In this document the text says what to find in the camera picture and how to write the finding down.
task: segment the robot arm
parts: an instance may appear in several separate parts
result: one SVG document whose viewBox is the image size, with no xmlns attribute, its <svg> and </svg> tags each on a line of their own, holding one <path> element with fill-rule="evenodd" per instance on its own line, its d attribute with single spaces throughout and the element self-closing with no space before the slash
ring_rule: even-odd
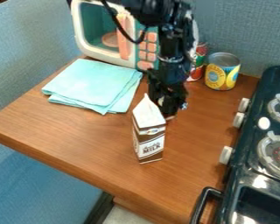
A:
<svg viewBox="0 0 280 224">
<path fill-rule="evenodd" d="M 158 70 L 148 70 L 149 96 L 165 117 L 174 116 L 186 108 L 187 91 L 184 82 L 195 63 L 198 28 L 189 3 L 181 0 L 122 0 L 122 5 L 145 26 L 139 39 L 132 39 L 116 19 L 107 0 L 101 0 L 118 30 L 130 42 L 144 40 L 150 26 L 158 27 L 160 51 Z"/>
</svg>

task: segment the toy stove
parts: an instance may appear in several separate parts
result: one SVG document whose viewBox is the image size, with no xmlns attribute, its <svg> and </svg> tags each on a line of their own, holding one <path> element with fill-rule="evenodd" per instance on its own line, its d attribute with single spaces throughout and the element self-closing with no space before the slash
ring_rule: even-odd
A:
<svg viewBox="0 0 280 224">
<path fill-rule="evenodd" d="M 241 129 L 238 142 L 220 155 L 225 190 L 206 187 L 191 223 L 199 223 L 213 196 L 220 202 L 214 223 L 280 224 L 280 66 L 264 72 L 251 100 L 241 100 L 234 126 Z"/>
</svg>

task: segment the yellow can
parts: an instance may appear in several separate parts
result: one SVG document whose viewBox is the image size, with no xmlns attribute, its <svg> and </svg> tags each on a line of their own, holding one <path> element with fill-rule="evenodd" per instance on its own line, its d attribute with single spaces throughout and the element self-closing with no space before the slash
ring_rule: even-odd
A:
<svg viewBox="0 0 280 224">
<path fill-rule="evenodd" d="M 206 85 L 215 90 L 229 90 L 235 86 L 240 60 L 228 52 L 216 52 L 208 57 Z"/>
</svg>

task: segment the tin can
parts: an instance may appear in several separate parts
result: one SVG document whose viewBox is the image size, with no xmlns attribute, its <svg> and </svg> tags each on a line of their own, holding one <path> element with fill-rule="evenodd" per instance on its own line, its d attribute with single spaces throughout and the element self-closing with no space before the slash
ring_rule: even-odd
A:
<svg viewBox="0 0 280 224">
<path fill-rule="evenodd" d="M 207 55 L 207 43 L 199 43 L 196 48 L 196 67 L 201 67 Z"/>
<path fill-rule="evenodd" d="M 240 60 L 228 52 L 216 52 L 208 57 L 206 85 L 215 90 L 229 90 L 235 86 Z"/>
<path fill-rule="evenodd" d="M 197 81 L 205 72 L 205 66 L 193 66 L 187 81 Z"/>
</svg>

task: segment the milk carton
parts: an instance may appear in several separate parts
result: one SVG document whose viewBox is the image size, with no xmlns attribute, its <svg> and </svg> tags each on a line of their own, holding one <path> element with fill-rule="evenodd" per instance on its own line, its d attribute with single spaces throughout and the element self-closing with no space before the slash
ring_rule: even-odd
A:
<svg viewBox="0 0 280 224">
<path fill-rule="evenodd" d="M 159 108 L 147 94 L 133 109 L 134 149 L 140 164 L 161 160 L 165 141 L 165 125 Z"/>
</svg>

